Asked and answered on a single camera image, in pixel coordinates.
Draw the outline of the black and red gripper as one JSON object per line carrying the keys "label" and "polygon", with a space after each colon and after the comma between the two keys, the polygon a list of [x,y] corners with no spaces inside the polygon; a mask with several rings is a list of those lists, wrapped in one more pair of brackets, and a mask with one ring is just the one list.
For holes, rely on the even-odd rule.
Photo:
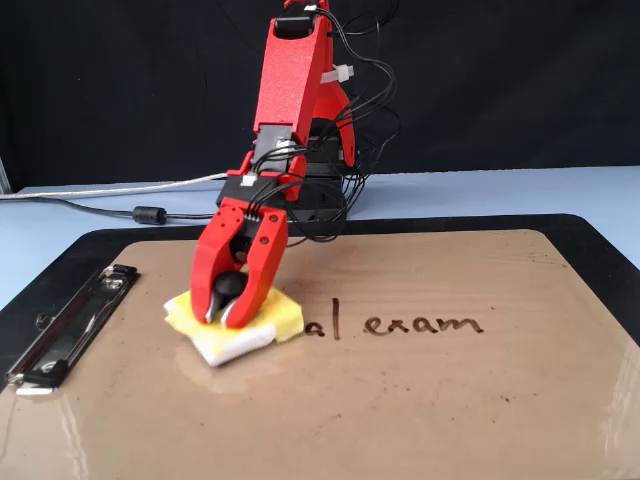
{"label": "black and red gripper", "polygon": [[197,240],[190,275],[194,317],[210,323],[214,280],[246,265],[247,281],[225,313],[227,328],[245,327],[267,297],[288,241],[287,208],[298,199],[304,177],[292,172],[233,171],[217,210]]}

